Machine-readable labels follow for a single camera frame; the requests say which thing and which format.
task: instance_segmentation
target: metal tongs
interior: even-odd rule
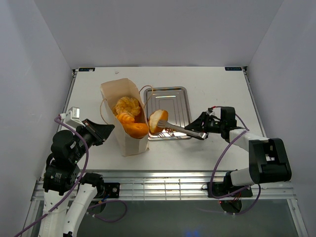
[[[157,127],[167,128],[167,129],[174,130],[177,132],[185,133],[188,136],[194,137],[199,140],[205,140],[207,138],[207,133],[205,132],[194,132],[194,131],[186,130],[183,127],[170,124],[166,120],[159,120]]]

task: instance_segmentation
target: bread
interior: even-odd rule
[[[132,138],[143,138],[149,132],[148,126],[145,123],[122,123],[122,125],[125,132]]]
[[[163,131],[163,128],[157,127],[159,120],[168,121],[168,112],[166,110],[156,110],[149,116],[149,131],[151,134],[159,133]]]
[[[135,119],[132,116],[130,116],[128,113],[121,113],[119,115],[116,115],[116,117],[121,123],[135,122]]]
[[[117,114],[128,113],[133,118],[141,113],[139,102],[135,98],[124,96],[120,98],[115,105]]]

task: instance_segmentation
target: white table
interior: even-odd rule
[[[129,78],[138,88],[183,86],[188,91],[192,119],[214,105],[235,107],[251,132],[262,135],[243,71],[225,71],[224,67],[117,67],[96,68],[94,72],[78,72],[68,108],[80,108],[80,119],[104,124],[99,106],[102,101],[100,84],[110,80]],[[205,141],[179,139],[149,141],[150,150],[131,157],[123,157],[114,134],[99,147],[90,148],[87,169],[142,171],[207,171],[212,170],[227,146],[219,134],[211,134]],[[84,158],[79,162],[82,168]],[[248,153],[231,147],[221,162],[222,171],[248,166]]]

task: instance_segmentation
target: metal tray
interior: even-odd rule
[[[152,94],[152,89],[144,92],[144,101]],[[169,113],[168,122],[177,126],[185,127],[192,122],[188,93],[186,88],[177,87],[158,87],[154,88],[154,93],[145,106],[146,116],[156,110],[166,110]],[[166,132],[159,134],[149,134],[149,140],[169,140],[169,139],[188,139],[191,138],[181,132]]]

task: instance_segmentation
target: white paper bag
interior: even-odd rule
[[[142,108],[140,114],[140,122],[147,123],[147,118],[144,113],[144,104],[139,95],[139,90],[136,85],[128,78],[122,78],[119,80],[113,80],[101,84],[101,94],[104,102],[105,109],[108,113],[110,123],[114,124],[114,134],[119,143],[120,152],[123,156],[136,155],[145,152],[148,148],[148,134],[142,139],[132,138],[128,135],[120,121],[113,114],[113,108],[115,107],[118,100],[124,96],[136,98],[139,101],[140,107]]]

